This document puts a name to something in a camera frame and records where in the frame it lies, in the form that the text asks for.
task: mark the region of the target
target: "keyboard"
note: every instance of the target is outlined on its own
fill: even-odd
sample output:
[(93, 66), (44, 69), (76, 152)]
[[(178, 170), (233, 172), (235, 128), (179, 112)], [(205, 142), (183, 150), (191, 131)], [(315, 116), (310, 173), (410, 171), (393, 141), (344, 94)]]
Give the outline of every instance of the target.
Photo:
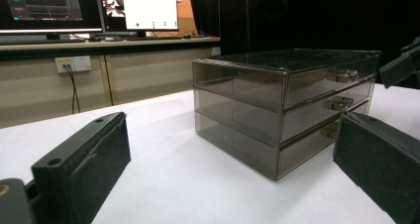
[(139, 38), (124, 38), (127, 41), (157, 41), (157, 40), (177, 40), (182, 39), (182, 37), (139, 37)]
[(84, 39), (59, 39), (59, 40), (6, 40), (0, 41), (0, 46), (15, 46), (15, 45), (37, 45), (37, 44), (73, 44), (73, 43), (85, 43)]

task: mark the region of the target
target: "black curtain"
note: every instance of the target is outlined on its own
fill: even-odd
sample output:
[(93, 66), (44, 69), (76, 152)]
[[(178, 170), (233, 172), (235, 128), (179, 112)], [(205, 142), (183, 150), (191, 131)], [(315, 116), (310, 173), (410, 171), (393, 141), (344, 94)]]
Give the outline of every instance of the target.
[[(375, 50), (384, 65), (420, 36), (420, 0), (259, 0), (250, 24), (253, 52)], [(398, 85), (418, 87), (415, 76)]]
[(220, 37), (219, 0), (191, 0), (191, 7), (197, 30)]
[(220, 0), (220, 42), (223, 55), (250, 50), (248, 0)]

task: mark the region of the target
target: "drawer handle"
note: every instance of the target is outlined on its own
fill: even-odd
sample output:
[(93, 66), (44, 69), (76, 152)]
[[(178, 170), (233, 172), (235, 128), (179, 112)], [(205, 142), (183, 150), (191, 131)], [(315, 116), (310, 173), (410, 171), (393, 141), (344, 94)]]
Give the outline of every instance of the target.
[(334, 111), (344, 111), (355, 103), (355, 100), (353, 98), (349, 97), (341, 97), (341, 96), (335, 96), (331, 100), (326, 100), (324, 102), (324, 108), (328, 108)]
[(321, 129), (319, 133), (324, 137), (335, 139), (337, 136), (338, 127), (339, 127), (339, 123), (333, 122), (333, 123), (328, 124), (325, 128)]
[(348, 69), (345, 71), (340, 71), (338, 74), (330, 74), (327, 76), (327, 79), (336, 82), (347, 83), (358, 80), (359, 74), (357, 70)]

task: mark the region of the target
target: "drawer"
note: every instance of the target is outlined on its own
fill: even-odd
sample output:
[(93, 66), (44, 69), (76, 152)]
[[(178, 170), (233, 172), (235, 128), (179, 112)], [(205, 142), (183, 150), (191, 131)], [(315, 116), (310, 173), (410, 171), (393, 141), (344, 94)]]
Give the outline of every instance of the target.
[(278, 148), (252, 139), (199, 113), (195, 113), (195, 129), (213, 145), (269, 178), (276, 178)]
[(374, 77), (379, 52), (285, 50), (193, 61), (194, 87), (271, 111)]
[(338, 94), (286, 110), (281, 141), (286, 141), (369, 98), (372, 87), (373, 79), (370, 79)]
[(369, 97), (372, 81), (283, 112), (194, 88), (196, 112), (276, 146)]
[[(368, 104), (355, 112), (366, 113)], [(278, 180), (334, 143), (338, 121), (314, 129), (284, 147), (272, 147), (247, 134), (195, 113), (197, 134), (270, 179)]]
[[(353, 110), (357, 113), (366, 114), (368, 103), (363, 103)], [(285, 176), (305, 161), (312, 158), (318, 152), (324, 150), (335, 142), (339, 120), (336, 120), (314, 133), (293, 141), (287, 146), (280, 148), (281, 162), (278, 163), (278, 177)]]

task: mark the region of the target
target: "wooden desk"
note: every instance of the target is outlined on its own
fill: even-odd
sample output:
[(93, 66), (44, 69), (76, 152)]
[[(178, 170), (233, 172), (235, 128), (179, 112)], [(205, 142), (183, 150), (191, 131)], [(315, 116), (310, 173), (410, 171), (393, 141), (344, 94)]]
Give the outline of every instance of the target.
[(191, 89), (191, 62), (219, 39), (0, 46), (0, 128), (71, 114), (72, 84), (55, 57), (90, 56), (75, 74), (81, 111)]

